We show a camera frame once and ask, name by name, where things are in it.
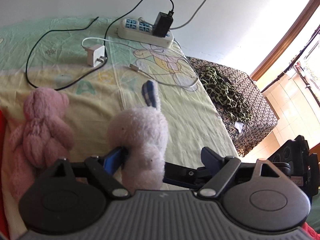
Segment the pink-white plush rabbit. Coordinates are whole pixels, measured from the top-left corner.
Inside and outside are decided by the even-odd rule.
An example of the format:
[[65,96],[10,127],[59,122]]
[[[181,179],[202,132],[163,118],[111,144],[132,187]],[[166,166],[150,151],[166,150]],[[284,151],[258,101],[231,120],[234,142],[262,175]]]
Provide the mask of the pink-white plush rabbit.
[[106,139],[111,148],[124,147],[129,155],[121,169],[122,184],[131,192],[160,190],[165,174],[168,122],[161,112],[156,81],[142,85],[146,106],[126,109],[108,124]]

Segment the pink plush teddy bear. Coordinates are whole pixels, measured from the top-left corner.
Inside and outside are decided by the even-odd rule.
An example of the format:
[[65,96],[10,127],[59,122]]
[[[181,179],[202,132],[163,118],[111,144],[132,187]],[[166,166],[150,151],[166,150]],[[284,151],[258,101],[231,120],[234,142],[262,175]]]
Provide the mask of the pink plush teddy bear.
[[18,202],[34,183],[37,173],[61,157],[70,158],[74,133],[63,120],[69,98],[51,88],[33,90],[23,104],[25,122],[11,132],[14,169],[10,193]]

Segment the dark patterned blanket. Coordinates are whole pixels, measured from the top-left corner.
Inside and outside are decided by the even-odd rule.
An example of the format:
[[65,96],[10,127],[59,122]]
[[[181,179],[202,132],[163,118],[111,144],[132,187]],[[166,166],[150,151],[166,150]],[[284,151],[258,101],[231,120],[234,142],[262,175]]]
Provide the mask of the dark patterned blanket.
[[241,157],[276,127],[271,106],[245,72],[188,57]]

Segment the green leopard print cloth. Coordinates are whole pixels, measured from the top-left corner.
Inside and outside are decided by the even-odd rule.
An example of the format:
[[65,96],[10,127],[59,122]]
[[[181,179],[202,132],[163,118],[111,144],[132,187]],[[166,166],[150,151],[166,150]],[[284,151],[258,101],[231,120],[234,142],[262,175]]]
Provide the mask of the green leopard print cloth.
[[231,119],[240,122],[251,119],[251,112],[243,96],[215,67],[205,66],[198,75],[212,102],[220,104]]

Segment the pastel cartoon bed sheet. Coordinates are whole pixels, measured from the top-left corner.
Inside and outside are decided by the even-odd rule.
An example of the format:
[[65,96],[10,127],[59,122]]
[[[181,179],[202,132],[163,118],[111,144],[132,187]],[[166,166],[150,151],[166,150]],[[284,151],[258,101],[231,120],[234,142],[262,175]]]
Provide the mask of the pastel cartoon bed sheet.
[[[118,39],[110,21],[92,18],[44,19],[1,28],[1,111],[5,139],[24,122],[23,103],[34,86],[61,88],[69,98],[65,122],[74,132],[72,161],[109,151],[106,130],[124,109],[143,107],[148,79],[134,64],[161,81],[161,110],[169,124],[166,161],[199,167],[205,146],[221,156],[237,154],[203,85],[196,81],[180,47],[160,51]],[[87,64],[86,48],[105,46],[105,63]]]

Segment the white usb charger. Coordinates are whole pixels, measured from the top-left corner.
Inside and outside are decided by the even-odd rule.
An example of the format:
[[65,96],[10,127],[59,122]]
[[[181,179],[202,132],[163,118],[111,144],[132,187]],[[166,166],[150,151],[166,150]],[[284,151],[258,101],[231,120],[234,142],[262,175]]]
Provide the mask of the white usb charger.
[[105,55],[105,46],[102,44],[96,44],[89,48],[86,48],[87,51],[87,64],[93,68],[99,66],[102,63],[105,63],[107,57]]

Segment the red cardboard box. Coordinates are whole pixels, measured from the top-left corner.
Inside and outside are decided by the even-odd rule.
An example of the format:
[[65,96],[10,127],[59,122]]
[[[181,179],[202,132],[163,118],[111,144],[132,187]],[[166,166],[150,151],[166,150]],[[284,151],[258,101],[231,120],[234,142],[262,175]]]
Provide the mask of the red cardboard box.
[[[3,163],[3,146],[4,146],[4,138],[5,138],[5,129],[7,126],[7,119],[5,118],[4,114],[1,112],[1,119],[0,119],[0,165],[2,166]],[[8,229],[8,222],[4,211],[4,198],[3,198],[3,176],[1,174],[1,183],[0,183],[0,212],[1,212],[1,239],[10,239],[9,236],[9,229]]]

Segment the white power strip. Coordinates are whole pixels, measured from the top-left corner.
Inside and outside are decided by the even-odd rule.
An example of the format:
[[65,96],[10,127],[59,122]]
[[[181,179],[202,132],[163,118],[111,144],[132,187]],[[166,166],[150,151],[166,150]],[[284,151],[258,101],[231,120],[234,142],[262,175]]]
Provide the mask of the white power strip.
[[147,43],[163,48],[170,48],[174,41],[171,31],[168,31],[165,37],[157,37],[152,34],[152,25],[131,18],[125,18],[121,21],[117,34],[125,40]]

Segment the black power adapter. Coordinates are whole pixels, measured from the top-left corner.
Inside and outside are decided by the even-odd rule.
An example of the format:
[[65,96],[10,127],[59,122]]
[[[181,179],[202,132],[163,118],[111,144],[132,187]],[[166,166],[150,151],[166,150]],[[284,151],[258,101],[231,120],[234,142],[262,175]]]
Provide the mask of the black power adapter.
[[159,12],[152,28],[152,35],[156,37],[166,37],[173,23],[173,11],[168,13]]

